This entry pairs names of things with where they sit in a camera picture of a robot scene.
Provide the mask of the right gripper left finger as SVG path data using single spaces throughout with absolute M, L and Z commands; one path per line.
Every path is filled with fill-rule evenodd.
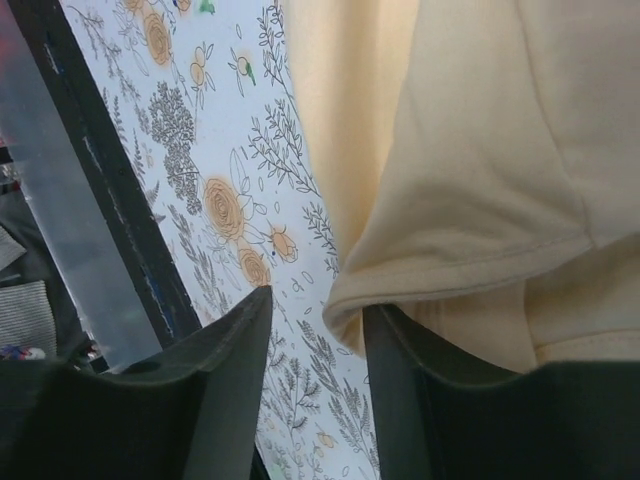
M 119 373 L 4 361 L 2 477 L 248 478 L 271 321 L 263 286 Z

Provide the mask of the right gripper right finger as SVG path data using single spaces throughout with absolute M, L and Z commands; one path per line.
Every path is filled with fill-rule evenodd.
M 487 363 L 398 307 L 363 312 L 385 479 L 635 479 L 639 366 Z

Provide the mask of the pale yellow t shirt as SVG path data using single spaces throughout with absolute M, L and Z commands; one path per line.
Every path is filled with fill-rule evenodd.
M 287 1 L 339 273 L 332 335 L 400 307 L 515 372 L 639 356 L 639 5 Z

